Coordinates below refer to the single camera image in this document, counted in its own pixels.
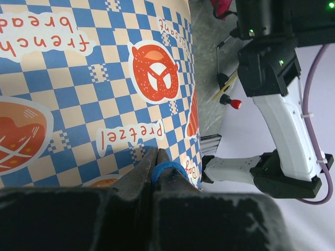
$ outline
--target floor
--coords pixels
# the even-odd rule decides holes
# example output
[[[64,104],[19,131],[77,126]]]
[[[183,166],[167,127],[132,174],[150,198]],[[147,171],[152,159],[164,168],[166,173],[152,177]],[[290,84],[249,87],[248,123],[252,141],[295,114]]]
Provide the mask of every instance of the floor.
[[[228,16],[225,21],[215,19],[209,0],[189,0],[195,46],[195,82],[198,98],[198,114],[201,136],[219,133],[225,106],[212,98],[219,91],[216,81],[216,46],[229,37],[236,27],[237,18]],[[238,50],[242,42],[230,39],[219,51],[220,71],[230,75],[238,65]]]

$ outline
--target cable clip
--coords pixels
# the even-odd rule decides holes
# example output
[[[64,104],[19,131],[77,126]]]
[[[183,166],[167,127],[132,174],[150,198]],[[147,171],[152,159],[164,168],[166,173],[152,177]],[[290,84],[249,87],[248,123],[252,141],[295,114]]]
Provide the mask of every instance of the cable clip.
[[[305,119],[305,118],[312,118],[314,117],[314,113],[309,112],[308,114],[301,114],[301,118]]]
[[[324,159],[321,160],[321,161],[317,160],[316,162],[317,162],[318,164],[320,164],[320,163],[328,164],[328,160],[327,160],[326,158],[324,158]]]

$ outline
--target blue object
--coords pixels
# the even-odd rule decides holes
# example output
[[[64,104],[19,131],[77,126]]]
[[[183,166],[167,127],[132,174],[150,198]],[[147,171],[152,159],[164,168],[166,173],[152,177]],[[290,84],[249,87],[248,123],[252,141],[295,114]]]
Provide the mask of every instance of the blue object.
[[[164,172],[164,170],[169,169],[169,168],[176,169],[178,172],[181,173],[181,175],[184,176],[184,178],[187,181],[189,181],[188,175],[181,164],[178,164],[177,162],[163,162],[154,167],[152,171],[152,176],[151,176],[151,183],[155,185],[159,177]]]

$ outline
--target white wall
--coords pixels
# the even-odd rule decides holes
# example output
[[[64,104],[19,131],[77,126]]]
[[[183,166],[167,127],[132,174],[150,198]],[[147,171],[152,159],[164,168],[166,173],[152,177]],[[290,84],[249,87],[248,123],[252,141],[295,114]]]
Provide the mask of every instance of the white wall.
[[[303,83],[320,47],[297,49]],[[331,45],[321,60],[311,88],[309,111],[321,149],[335,156],[335,45]],[[275,149],[266,123],[238,83],[232,98],[243,101],[240,110],[228,109],[221,128],[222,141],[217,151],[221,158],[240,158],[261,155]],[[335,181],[335,166],[331,169]],[[327,192],[324,176],[318,200]],[[259,192],[254,186],[234,182],[202,184],[205,191]],[[335,195],[327,204],[311,206],[296,200],[276,200],[284,215],[292,240],[298,250],[335,250]]]

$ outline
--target gray floor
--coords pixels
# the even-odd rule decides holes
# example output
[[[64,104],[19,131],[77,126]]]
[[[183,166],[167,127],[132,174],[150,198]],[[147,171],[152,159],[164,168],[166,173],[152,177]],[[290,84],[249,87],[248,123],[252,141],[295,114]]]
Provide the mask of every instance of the gray floor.
[[[219,91],[216,81],[216,46],[229,37],[236,27],[237,17],[228,16],[225,21],[215,19],[209,0],[189,0],[195,46],[195,82],[198,98],[199,126],[201,136],[217,134],[222,124],[225,106],[211,99]],[[230,75],[238,65],[240,40],[230,39],[221,48],[220,71]]]

